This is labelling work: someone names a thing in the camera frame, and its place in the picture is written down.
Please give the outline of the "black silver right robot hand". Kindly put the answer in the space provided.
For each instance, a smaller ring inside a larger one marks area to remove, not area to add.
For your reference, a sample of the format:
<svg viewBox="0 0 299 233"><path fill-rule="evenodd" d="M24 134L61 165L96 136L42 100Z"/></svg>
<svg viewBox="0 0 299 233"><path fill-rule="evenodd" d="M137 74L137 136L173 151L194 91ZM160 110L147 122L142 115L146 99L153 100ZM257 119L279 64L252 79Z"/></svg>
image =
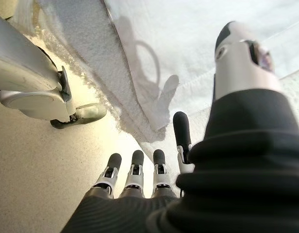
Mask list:
<svg viewBox="0 0 299 233"><path fill-rule="evenodd" d="M136 184L113 199L105 180L84 196L65 233L299 233L299 127L270 54L239 22L221 30L204 139L190 146L184 113L174 115L184 169L177 198L155 155L150 199Z"/></svg>

